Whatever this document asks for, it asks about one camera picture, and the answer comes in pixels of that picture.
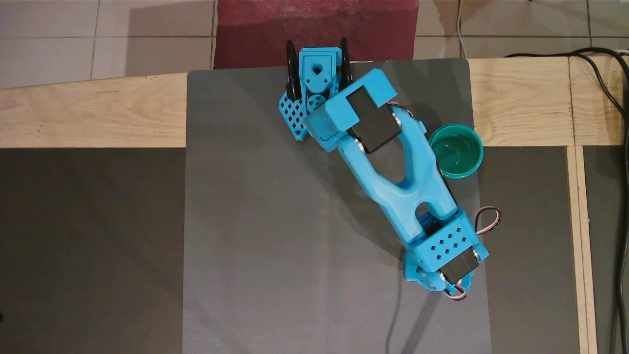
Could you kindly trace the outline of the blue gripper body with servo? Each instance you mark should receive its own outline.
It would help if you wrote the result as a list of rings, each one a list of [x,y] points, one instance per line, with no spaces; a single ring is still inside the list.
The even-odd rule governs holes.
[[[411,256],[410,252],[403,253],[403,277],[410,282],[416,282],[432,292],[452,291],[452,285],[446,282],[440,272],[426,272]]]

